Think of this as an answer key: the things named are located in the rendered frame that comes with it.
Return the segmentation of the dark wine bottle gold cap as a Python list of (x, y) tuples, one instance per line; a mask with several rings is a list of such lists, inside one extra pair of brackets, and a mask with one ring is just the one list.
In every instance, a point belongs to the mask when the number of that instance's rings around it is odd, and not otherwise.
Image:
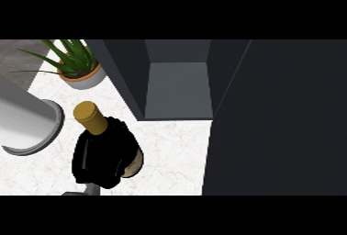
[[(97, 105), (91, 101), (81, 102), (74, 108), (74, 119), (82, 125), (91, 135), (100, 135), (107, 129), (107, 124), (116, 124), (121, 122), (118, 118), (105, 117)], [(138, 148), (134, 161), (124, 169), (124, 175), (121, 178), (133, 177), (143, 165), (143, 153)]]

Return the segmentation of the pale grey cylindrical container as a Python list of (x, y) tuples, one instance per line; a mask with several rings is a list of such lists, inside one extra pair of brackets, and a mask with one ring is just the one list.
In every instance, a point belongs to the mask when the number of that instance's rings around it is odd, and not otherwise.
[(0, 147), (16, 156), (41, 151), (62, 129), (65, 114), (59, 104), (38, 99), (0, 76)]

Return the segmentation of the green plant in white pot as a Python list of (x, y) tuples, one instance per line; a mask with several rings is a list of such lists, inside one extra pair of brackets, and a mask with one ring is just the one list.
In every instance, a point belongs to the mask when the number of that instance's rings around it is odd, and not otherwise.
[(84, 45), (79, 39), (62, 39), (60, 44), (65, 49), (62, 51), (48, 39), (43, 39), (41, 43), (57, 55), (57, 62), (35, 52), (28, 50), (22, 50), (22, 52), (41, 59), (57, 69), (53, 74), (59, 76), (66, 85), (76, 90), (87, 90), (99, 85), (107, 75), (90, 46)]

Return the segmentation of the dark grey open cabinet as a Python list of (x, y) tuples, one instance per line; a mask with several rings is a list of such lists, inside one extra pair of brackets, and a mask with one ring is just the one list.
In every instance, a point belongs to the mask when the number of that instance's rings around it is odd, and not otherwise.
[(90, 39), (130, 111), (140, 121), (211, 120), (248, 39)]

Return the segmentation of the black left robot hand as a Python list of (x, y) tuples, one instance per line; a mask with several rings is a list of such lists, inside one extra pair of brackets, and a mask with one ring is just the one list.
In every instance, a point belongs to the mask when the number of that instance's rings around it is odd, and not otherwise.
[(100, 135), (81, 133), (72, 158), (72, 174), (78, 184), (96, 184), (110, 189), (121, 181), (124, 169), (136, 159), (138, 143), (121, 121), (107, 124)]

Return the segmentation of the dark grey cabinet door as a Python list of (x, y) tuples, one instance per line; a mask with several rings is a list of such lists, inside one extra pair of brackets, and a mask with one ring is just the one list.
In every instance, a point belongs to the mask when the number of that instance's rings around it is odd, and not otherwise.
[(347, 40), (255, 40), (209, 129), (205, 195), (347, 195)]

